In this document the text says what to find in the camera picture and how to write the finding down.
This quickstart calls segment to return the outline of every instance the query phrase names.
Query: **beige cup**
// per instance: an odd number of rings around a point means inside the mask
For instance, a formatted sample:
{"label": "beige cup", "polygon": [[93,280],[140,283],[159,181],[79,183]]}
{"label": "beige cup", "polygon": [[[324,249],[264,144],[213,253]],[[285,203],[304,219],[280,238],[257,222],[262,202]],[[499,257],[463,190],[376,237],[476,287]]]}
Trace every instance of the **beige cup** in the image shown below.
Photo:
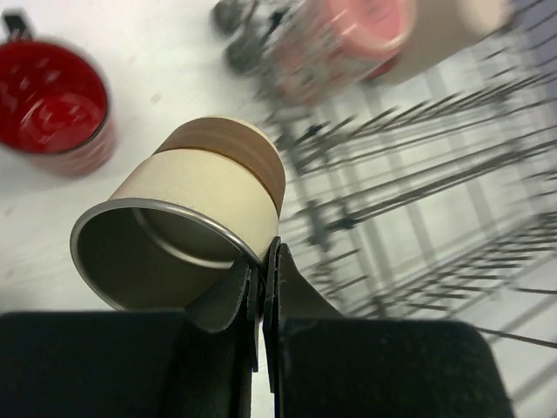
{"label": "beige cup", "polygon": [[478,43],[513,14],[511,0],[418,0],[413,33],[382,82],[399,84]]}
{"label": "beige cup", "polygon": [[192,120],[77,220],[71,255],[114,307],[185,307],[241,254],[263,266],[284,193],[284,167],[262,131]]}

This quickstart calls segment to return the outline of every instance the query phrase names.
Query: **wire rack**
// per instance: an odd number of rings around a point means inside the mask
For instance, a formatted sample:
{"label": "wire rack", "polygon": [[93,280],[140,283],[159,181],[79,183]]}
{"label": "wire rack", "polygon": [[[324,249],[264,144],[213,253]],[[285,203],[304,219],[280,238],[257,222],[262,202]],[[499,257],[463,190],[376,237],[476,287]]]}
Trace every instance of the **wire rack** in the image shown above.
{"label": "wire rack", "polygon": [[473,323],[517,414],[556,418],[557,3],[517,1],[512,25],[423,75],[313,108],[272,88],[266,17],[295,4],[261,3],[237,38],[267,109],[248,118],[283,153],[302,274],[347,315]]}

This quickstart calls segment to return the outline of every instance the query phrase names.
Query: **pink mug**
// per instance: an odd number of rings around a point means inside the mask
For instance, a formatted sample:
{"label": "pink mug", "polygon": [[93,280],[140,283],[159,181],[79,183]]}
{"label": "pink mug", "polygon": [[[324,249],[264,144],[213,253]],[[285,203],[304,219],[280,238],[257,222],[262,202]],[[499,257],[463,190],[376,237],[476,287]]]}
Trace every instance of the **pink mug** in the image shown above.
{"label": "pink mug", "polygon": [[305,0],[272,50],[279,89],[314,105],[381,71],[405,47],[414,20],[414,0]]}

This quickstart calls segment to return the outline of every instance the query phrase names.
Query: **metal cup rim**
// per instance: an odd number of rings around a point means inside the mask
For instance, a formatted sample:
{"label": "metal cup rim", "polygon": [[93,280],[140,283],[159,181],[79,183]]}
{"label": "metal cup rim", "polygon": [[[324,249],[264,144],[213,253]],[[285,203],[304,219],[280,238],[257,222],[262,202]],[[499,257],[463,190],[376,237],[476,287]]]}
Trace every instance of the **metal cup rim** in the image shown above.
{"label": "metal cup rim", "polygon": [[186,218],[190,221],[196,222],[210,229],[214,233],[221,236],[223,239],[227,240],[230,244],[235,246],[256,268],[260,270],[263,269],[263,263],[259,259],[258,255],[236,233],[231,231],[226,226],[218,223],[217,221],[208,218],[203,213],[194,211],[193,209],[190,209],[188,207],[176,205],[174,203],[165,202],[158,199],[122,198],[107,200],[88,209],[77,219],[76,223],[71,229],[70,234],[70,255],[74,266],[76,267],[79,275],[82,277],[87,286],[89,286],[91,290],[97,294],[98,297],[104,300],[104,302],[106,302],[111,307],[114,307],[115,309],[123,310],[124,308],[118,305],[118,303],[114,301],[110,296],[105,294],[100,288],[98,288],[96,283],[91,280],[81,261],[77,247],[79,235],[85,225],[96,216],[115,209],[156,209],[163,212],[172,213],[182,218]]}

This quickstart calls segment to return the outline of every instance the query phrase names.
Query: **mug handle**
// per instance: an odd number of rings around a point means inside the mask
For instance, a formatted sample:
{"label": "mug handle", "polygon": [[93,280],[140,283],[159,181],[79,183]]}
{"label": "mug handle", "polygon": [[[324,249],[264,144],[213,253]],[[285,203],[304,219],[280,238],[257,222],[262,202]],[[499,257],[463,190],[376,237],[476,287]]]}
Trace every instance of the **mug handle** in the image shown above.
{"label": "mug handle", "polygon": [[8,30],[8,41],[32,39],[30,26],[26,23],[22,10],[5,10],[2,20]]}

